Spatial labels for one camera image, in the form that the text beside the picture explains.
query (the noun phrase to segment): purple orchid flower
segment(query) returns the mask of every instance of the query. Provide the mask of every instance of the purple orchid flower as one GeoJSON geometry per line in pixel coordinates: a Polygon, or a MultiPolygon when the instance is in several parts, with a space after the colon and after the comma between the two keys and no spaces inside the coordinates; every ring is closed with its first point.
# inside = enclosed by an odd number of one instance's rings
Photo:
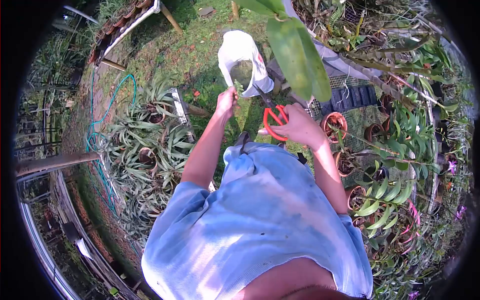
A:
{"type": "Polygon", "coordinates": [[[420,293],[418,291],[414,291],[408,294],[408,300],[415,300],[420,293]]]}
{"type": "Polygon", "coordinates": [[[455,221],[457,220],[461,220],[463,218],[463,213],[467,210],[466,207],[464,207],[463,205],[460,205],[456,211],[456,214],[455,214],[455,221]]]}
{"type": "Polygon", "coordinates": [[[448,170],[451,171],[453,175],[455,175],[456,170],[456,161],[448,161],[448,170]]]}

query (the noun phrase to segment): orange scissors handle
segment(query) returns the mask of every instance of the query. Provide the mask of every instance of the orange scissors handle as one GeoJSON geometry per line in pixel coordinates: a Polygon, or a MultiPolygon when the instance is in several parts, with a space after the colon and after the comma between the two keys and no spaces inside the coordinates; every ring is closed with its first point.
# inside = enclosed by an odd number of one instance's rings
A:
{"type": "MultiPolygon", "coordinates": [[[[285,120],[285,123],[288,123],[288,118],[287,118],[287,115],[285,114],[285,112],[283,111],[283,108],[285,106],[283,105],[280,105],[278,104],[277,106],[275,106],[279,111],[280,111],[280,115],[283,117],[283,120],[285,120]]],[[[272,116],[272,118],[279,124],[279,125],[284,125],[282,120],[280,120],[280,118],[275,114],[273,113],[272,109],[271,108],[265,108],[265,112],[264,112],[264,127],[265,129],[267,129],[267,132],[273,136],[274,138],[276,138],[277,140],[279,141],[286,141],[288,140],[287,137],[284,137],[284,136],[280,136],[278,134],[276,134],[275,132],[273,132],[273,130],[270,128],[270,125],[268,125],[268,115],[272,116]]]]}

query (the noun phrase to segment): shoe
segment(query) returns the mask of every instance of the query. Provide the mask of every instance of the shoe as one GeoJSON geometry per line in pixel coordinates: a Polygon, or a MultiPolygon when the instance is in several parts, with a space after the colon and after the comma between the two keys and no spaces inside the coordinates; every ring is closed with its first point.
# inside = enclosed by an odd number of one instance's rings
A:
{"type": "Polygon", "coordinates": [[[252,141],[250,138],[250,134],[246,131],[240,132],[237,142],[235,143],[234,146],[242,145],[244,140],[246,143],[252,141]]]}
{"type": "Polygon", "coordinates": [[[285,142],[278,143],[277,146],[279,146],[283,150],[287,151],[287,144],[285,142]]]}

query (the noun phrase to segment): right hand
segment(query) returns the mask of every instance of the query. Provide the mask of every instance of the right hand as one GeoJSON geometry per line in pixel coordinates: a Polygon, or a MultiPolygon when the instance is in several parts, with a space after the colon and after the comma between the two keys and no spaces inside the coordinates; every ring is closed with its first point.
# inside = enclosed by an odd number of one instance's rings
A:
{"type": "MultiPolygon", "coordinates": [[[[283,126],[271,125],[273,132],[286,136],[293,142],[307,145],[313,151],[318,150],[325,142],[328,143],[325,132],[299,103],[288,104],[283,111],[288,116],[288,123],[283,126]]],[[[265,128],[258,133],[268,134],[265,128]]]]}

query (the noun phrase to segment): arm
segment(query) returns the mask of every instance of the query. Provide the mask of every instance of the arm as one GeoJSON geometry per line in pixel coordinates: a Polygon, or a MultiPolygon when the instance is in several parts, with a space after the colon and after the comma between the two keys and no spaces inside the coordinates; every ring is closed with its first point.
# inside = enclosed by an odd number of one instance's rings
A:
{"type": "Polygon", "coordinates": [[[288,123],[283,126],[270,126],[270,128],[293,142],[310,147],[314,157],[315,183],[324,192],[336,213],[346,214],[347,196],[324,131],[300,104],[287,105],[284,111],[288,115],[288,123]]]}
{"type": "Polygon", "coordinates": [[[238,96],[233,86],[218,95],[215,113],[187,159],[181,182],[190,181],[208,189],[218,162],[225,125],[233,116],[236,99],[238,96]]]}

